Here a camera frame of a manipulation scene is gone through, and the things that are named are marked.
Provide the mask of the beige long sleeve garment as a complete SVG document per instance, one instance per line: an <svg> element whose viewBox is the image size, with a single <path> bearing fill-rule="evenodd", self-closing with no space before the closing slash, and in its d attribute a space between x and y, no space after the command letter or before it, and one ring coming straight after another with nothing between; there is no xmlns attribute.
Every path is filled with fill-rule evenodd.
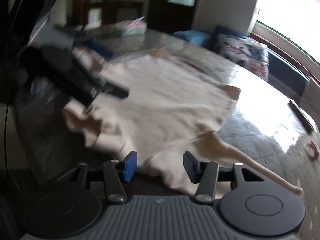
<svg viewBox="0 0 320 240"><path fill-rule="evenodd" d="M139 173L159 176L165 186L184 194L197 190L183 167L184 152L191 152L222 167L243 163L303 197L302 188L218 137L234 112L239 88L217 82L165 49L111 63L102 77L128 87L129 97L100 94L89 107L71 100L63 109L67 127L83 134L87 148L119 160L136 151Z"/></svg>

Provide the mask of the tissue box pink green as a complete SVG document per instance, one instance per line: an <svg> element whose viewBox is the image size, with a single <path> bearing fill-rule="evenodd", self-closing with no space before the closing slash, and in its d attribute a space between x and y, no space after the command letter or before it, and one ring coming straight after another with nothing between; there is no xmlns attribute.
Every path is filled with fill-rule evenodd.
<svg viewBox="0 0 320 240"><path fill-rule="evenodd" d="M117 36L133 36L146 33L148 24L143 21L144 17L135 20L124 20L114 24L114 33Z"/></svg>

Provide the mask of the dark wooden cabinet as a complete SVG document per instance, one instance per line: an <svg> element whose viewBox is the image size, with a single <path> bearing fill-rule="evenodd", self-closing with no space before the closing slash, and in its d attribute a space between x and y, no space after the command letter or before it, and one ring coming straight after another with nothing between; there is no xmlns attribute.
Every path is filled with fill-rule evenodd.
<svg viewBox="0 0 320 240"><path fill-rule="evenodd" d="M143 2L130 0L73 0L73 10L70 23L83 27L91 24L90 16L97 15L97 23L110 24L117 21L120 9L133 9L137 16L143 14Z"/></svg>

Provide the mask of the dark wooden door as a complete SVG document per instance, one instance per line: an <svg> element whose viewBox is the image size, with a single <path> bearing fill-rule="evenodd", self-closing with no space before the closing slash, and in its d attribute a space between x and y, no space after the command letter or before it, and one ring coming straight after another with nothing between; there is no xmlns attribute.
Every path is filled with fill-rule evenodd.
<svg viewBox="0 0 320 240"><path fill-rule="evenodd" d="M172 34L190 30L197 0L150 0L148 28Z"/></svg>

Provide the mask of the dark remote on table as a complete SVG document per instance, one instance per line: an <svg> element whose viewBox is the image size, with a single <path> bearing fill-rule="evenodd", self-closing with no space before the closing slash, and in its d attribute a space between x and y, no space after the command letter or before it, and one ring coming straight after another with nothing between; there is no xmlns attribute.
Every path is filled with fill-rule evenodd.
<svg viewBox="0 0 320 240"><path fill-rule="evenodd" d="M292 99L289 100L288 106L308 134L312 134L316 131L309 119Z"/></svg>

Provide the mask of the pink small object on table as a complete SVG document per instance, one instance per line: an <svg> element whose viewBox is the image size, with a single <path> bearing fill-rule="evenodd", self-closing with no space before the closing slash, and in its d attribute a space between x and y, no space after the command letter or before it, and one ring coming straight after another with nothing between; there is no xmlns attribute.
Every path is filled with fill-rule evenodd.
<svg viewBox="0 0 320 240"><path fill-rule="evenodd" d="M306 155L313 162L319 158L319 146L316 142L310 141L306 146Z"/></svg>

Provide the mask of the blue sofa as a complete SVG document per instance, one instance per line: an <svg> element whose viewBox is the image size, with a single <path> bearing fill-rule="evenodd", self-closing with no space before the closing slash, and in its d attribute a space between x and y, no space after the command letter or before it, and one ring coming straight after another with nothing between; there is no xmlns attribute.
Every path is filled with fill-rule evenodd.
<svg viewBox="0 0 320 240"><path fill-rule="evenodd" d="M319 93L319 84L312 77L267 45L221 25L212 33L186 30L173 35L238 64L296 102Z"/></svg>

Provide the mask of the butterfly print pillow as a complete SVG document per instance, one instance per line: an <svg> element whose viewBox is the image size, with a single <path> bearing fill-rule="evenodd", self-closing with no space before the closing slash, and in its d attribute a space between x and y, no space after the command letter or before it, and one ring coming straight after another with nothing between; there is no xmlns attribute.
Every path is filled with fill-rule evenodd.
<svg viewBox="0 0 320 240"><path fill-rule="evenodd" d="M219 55L232 61L256 76L268 82L268 51L267 45L249 38L235 35L219 34L215 48Z"/></svg>

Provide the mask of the window with green frame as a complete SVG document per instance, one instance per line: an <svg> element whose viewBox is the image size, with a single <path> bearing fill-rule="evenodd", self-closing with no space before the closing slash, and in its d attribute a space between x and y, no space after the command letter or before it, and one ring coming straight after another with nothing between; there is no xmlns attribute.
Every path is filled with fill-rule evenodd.
<svg viewBox="0 0 320 240"><path fill-rule="evenodd" d="M258 0L253 33L319 64L319 0Z"/></svg>

